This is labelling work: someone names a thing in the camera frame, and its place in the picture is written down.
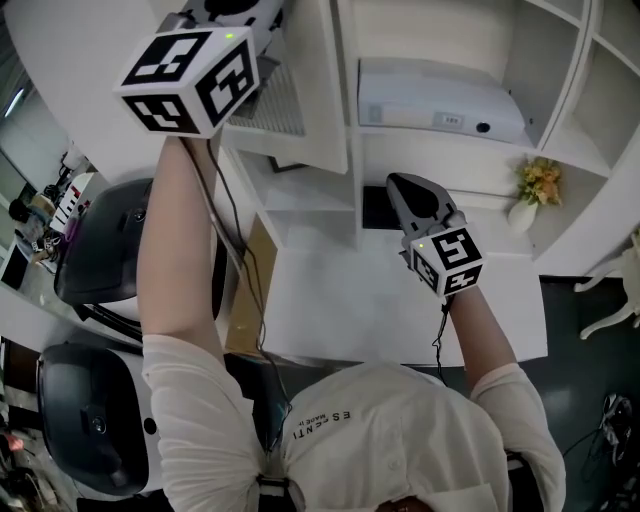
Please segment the brown cardboard box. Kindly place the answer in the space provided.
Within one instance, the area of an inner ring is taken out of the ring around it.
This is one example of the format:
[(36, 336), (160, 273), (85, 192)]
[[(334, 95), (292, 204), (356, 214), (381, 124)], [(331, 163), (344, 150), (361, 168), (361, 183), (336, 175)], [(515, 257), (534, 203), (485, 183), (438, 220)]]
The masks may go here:
[[(258, 272), (255, 272), (250, 255), (245, 257), (249, 264), (250, 277), (255, 293), (258, 293), (257, 281), (260, 281), (263, 301), (268, 299), (277, 247), (258, 215), (254, 216), (248, 237), (248, 247), (257, 257)], [(226, 351), (234, 354), (259, 356), (256, 348), (256, 336), (260, 326), (260, 314), (248, 290), (243, 283), (239, 284), (232, 303), (229, 325), (226, 335)]]

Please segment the black and white floor device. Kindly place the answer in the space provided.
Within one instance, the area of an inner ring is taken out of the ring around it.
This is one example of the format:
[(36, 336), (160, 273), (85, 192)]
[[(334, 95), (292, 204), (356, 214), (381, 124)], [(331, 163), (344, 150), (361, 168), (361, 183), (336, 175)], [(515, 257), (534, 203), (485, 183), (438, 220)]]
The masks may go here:
[(611, 447), (612, 464), (618, 466), (624, 459), (632, 434), (633, 409), (631, 401), (617, 393), (609, 394), (603, 404), (600, 429)]

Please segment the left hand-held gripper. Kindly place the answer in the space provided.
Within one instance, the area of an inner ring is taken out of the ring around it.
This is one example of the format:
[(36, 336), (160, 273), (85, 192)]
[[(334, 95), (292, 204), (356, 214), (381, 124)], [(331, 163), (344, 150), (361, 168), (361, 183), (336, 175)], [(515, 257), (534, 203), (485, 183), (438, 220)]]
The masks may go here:
[(211, 138), (250, 117), (280, 61), (267, 49), (284, 0), (187, 0), (144, 38), (114, 86), (149, 133)]

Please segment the white and black robot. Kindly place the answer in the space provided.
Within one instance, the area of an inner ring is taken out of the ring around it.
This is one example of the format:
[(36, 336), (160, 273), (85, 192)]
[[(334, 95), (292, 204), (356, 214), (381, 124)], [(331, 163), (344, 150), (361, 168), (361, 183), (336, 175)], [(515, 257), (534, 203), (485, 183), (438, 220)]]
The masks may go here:
[(113, 186), (93, 200), (74, 226), (54, 290), (82, 319), (122, 332), (141, 330), (136, 275), (151, 189), (150, 179)]
[(65, 343), (37, 363), (45, 446), (58, 467), (103, 494), (162, 488), (159, 433), (137, 354)]

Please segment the person's left forearm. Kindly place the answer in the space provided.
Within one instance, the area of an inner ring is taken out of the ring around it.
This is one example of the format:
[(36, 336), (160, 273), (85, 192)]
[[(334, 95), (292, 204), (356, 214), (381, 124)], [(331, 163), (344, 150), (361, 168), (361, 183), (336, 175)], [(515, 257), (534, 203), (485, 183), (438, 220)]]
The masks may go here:
[(193, 158), (203, 140), (169, 137), (153, 179), (137, 261), (142, 333), (224, 360), (212, 313), (211, 218)]

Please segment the person's cream shirt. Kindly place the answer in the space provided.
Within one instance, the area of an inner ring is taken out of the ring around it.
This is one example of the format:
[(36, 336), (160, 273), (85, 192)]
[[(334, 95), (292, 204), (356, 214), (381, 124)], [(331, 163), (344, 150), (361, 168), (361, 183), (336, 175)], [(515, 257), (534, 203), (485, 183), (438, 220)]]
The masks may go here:
[(144, 340), (165, 494), (175, 512), (256, 512), (258, 479), (281, 474), (303, 512), (373, 512), (415, 497), (433, 512), (512, 512), (509, 453), (530, 465), (544, 512), (562, 512), (565, 464), (543, 402), (517, 364), (469, 396), (395, 364), (361, 364), (298, 393), (267, 456), (252, 406), (210, 353)]

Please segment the louvered white cabinet door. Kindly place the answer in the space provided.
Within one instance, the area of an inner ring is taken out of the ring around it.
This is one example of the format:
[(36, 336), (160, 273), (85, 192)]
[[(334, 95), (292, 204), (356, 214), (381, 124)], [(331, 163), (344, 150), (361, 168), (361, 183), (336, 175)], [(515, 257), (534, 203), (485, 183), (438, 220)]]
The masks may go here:
[(253, 116), (233, 116), (222, 143), (334, 173), (348, 170), (336, 36), (329, 0), (285, 0), (267, 55), (279, 62)]

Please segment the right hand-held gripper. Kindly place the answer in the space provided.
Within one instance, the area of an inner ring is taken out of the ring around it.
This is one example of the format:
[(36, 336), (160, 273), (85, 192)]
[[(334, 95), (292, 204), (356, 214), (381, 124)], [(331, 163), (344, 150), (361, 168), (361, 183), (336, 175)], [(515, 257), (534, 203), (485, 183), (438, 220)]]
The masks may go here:
[(388, 197), (404, 237), (407, 267), (439, 298), (477, 285), (486, 258), (476, 226), (449, 193), (417, 175), (391, 173)]

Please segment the yellow flower bunch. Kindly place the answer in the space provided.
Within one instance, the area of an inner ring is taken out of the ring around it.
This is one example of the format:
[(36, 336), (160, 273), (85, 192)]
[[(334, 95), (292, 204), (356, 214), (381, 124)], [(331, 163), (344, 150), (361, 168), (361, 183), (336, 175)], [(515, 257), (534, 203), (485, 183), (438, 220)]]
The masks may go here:
[(561, 205), (562, 169), (558, 162), (544, 157), (524, 160), (516, 169), (517, 198), (526, 204)]

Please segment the person's right forearm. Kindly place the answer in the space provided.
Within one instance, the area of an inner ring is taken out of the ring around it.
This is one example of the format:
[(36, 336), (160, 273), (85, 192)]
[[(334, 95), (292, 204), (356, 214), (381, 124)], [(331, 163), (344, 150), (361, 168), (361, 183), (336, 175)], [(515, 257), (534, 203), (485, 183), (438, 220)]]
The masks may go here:
[(512, 347), (478, 287), (455, 295), (450, 317), (472, 391), (488, 375), (517, 366)]

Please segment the white vase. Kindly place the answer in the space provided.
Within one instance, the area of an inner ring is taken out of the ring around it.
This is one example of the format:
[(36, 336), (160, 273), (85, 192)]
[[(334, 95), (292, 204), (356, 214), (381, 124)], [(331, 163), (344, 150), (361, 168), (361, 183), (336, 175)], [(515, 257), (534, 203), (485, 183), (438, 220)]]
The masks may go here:
[(519, 200), (510, 209), (507, 215), (507, 223), (510, 229), (517, 235), (526, 233), (532, 226), (539, 204), (528, 200)]

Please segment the black tissue box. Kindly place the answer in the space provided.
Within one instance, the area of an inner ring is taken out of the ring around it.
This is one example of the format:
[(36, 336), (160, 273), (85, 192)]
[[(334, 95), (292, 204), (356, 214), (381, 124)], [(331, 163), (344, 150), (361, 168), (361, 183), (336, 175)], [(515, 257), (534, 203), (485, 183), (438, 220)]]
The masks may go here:
[(401, 229), (384, 186), (363, 187), (362, 227), (376, 230)]

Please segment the white desk with drawers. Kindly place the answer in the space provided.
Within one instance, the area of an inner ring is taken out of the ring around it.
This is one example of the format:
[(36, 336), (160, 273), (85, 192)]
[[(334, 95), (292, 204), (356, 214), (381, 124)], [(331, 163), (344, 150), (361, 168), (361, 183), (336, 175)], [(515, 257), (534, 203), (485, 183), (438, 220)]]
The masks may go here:
[[(521, 360), (547, 353), (540, 281), (592, 275), (640, 224), (640, 0), (329, 0), (348, 170), (275, 174), (268, 155), (225, 146), (277, 247), (266, 347), (294, 360), (430, 365), (438, 298), (407, 269), (402, 232), (364, 229), (364, 186), (389, 174), (444, 187), (477, 227), (478, 284)], [(490, 74), (525, 134), (362, 126), (359, 64), (406, 58)], [(539, 205), (515, 234), (516, 169), (562, 169), (561, 205)]]

